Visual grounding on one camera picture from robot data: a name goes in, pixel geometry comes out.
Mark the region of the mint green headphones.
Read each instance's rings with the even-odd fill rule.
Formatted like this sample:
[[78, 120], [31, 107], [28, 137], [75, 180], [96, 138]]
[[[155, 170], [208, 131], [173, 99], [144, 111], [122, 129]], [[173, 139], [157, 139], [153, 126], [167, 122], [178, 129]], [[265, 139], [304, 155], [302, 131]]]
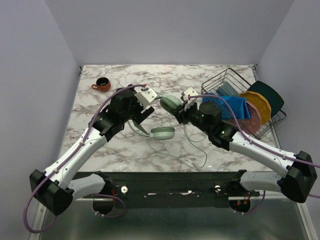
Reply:
[[[178, 106], [183, 104], [180, 99], [178, 99], [173, 95], [163, 95], [159, 98], [159, 102], [161, 107], [171, 115], [173, 114], [173, 111], [177, 109]], [[175, 128], [171, 126], [168, 126], [168, 127], [159, 126], [156, 128], [152, 128], [150, 132], [148, 132], [148, 134], [141, 132], [137, 128], [135, 129], [131, 125], [130, 121], [128, 122], [128, 126], [136, 134], [146, 138], [152, 138], [155, 140], [170, 140], [175, 137]]]

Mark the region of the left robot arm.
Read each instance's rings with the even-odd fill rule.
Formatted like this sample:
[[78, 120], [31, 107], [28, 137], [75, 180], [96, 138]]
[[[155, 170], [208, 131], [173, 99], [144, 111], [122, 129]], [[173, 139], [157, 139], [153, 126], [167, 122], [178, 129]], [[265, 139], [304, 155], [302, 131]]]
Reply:
[[117, 89], [102, 103], [81, 137], [64, 155], [45, 170], [36, 169], [30, 174], [33, 198], [58, 216], [77, 198], [94, 193], [107, 197], [111, 185], [103, 177], [93, 175], [76, 184], [72, 183], [73, 177], [97, 150], [124, 129], [127, 121], [141, 123], [153, 113], [150, 104], [157, 96], [144, 84]]

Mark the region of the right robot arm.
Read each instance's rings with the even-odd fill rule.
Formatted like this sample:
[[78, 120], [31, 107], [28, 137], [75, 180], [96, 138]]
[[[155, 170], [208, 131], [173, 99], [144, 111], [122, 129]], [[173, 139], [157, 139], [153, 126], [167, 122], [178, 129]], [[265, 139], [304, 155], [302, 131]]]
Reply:
[[212, 102], [194, 103], [188, 109], [178, 105], [170, 113], [180, 124], [191, 123], [216, 147], [242, 154], [271, 169], [274, 176], [255, 176], [246, 171], [230, 183], [230, 191], [241, 196], [247, 190], [280, 192], [288, 199], [304, 203], [318, 178], [316, 164], [304, 151], [293, 153], [251, 138], [235, 126], [222, 121], [221, 110]]

